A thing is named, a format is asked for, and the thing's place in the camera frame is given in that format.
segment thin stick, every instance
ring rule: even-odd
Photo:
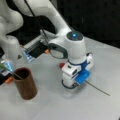
[[[85,81],[85,82],[86,82],[88,85],[90,85],[90,86],[92,86],[93,88],[95,88],[96,90],[98,90],[98,91],[100,91],[100,92],[104,93],[105,95],[110,96],[110,94],[108,94],[108,93],[104,92],[103,90],[99,89],[99,88],[98,88],[98,87],[96,87],[95,85],[92,85],[91,83],[89,83],[89,82],[87,82],[87,81]]]

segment white table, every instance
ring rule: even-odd
[[[14,83],[0,87],[0,120],[118,120],[120,117],[120,49],[86,38],[95,66],[89,82],[108,92],[106,96],[89,85],[66,90],[57,60],[42,55],[28,67],[38,88],[37,96],[23,100]]]

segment blue object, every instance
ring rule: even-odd
[[[73,36],[74,38],[76,38],[76,37],[77,37],[77,34],[74,33],[72,36]]]
[[[79,75],[75,80],[78,84],[83,84],[89,76],[90,72],[86,69],[83,69],[81,72],[79,72]]]
[[[12,68],[12,66],[10,65],[9,62],[4,62],[3,64],[5,65],[6,68],[8,68],[8,70],[9,70],[10,72],[13,72],[13,68]]]
[[[87,65],[89,64],[89,63],[87,63],[87,60],[86,60],[85,62],[81,63],[81,64],[73,64],[73,63],[71,63],[69,60],[68,60],[68,62],[69,62],[71,65],[74,65],[74,66],[80,65],[80,66],[82,67],[82,70],[85,69],[85,68],[87,67]]]

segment white surface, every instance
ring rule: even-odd
[[[61,85],[57,60],[42,55],[29,68],[38,88],[37,96],[25,101],[14,84],[0,87],[0,120],[118,120],[120,117],[120,50],[86,39],[95,66],[89,82],[110,93],[110,97],[89,85],[69,91]]]

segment cable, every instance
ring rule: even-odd
[[[33,17],[35,18],[36,22],[38,23],[39,28],[42,30],[44,36],[45,36],[46,38],[48,38],[47,35],[46,35],[46,33],[45,33],[45,31],[44,31],[44,29],[43,29],[43,27],[40,25],[38,19],[36,18],[35,14],[34,14],[34,12],[33,12],[33,10],[32,10],[32,8],[31,8],[30,5],[28,4],[27,0],[24,0],[24,2],[26,3],[26,5],[28,6],[30,12],[32,13]]]

